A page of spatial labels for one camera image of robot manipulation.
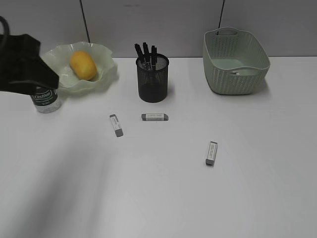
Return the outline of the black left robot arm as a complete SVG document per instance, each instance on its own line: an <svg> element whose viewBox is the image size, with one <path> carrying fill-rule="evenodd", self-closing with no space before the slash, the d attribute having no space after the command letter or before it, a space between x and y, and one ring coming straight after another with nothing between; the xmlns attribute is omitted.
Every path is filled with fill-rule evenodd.
<svg viewBox="0 0 317 238"><path fill-rule="evenodd" d="M40 42L30 35L9 36L0 50L0 90L32 95L40 83Z"/></svg>

